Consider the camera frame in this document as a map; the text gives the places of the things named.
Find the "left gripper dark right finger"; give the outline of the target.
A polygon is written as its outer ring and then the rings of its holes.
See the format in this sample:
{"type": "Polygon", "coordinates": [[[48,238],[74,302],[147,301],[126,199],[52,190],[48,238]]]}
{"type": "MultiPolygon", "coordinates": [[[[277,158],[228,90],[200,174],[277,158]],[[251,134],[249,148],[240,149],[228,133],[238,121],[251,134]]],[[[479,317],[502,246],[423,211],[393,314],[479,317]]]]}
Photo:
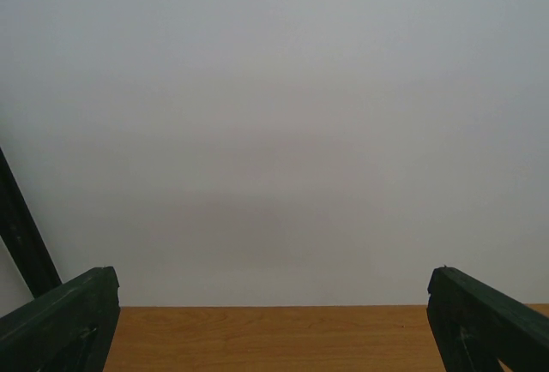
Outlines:
{"type": "Polygon", "coordinates": [[[454,267],[438,267],[426,309],[447,371],[548,370],[548,318],[454,267]]]}

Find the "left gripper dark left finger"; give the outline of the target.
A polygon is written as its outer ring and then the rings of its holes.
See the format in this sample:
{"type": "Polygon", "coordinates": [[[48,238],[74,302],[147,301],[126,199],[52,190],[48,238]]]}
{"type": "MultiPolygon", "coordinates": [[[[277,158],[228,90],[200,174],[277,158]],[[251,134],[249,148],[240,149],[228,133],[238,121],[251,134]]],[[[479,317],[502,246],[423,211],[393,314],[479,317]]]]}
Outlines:
{"type": "Polygon", "coordinates": [[[95,267],[1,318],[2,371],[102,371],[120,306],[113,267],[95,267]]]}

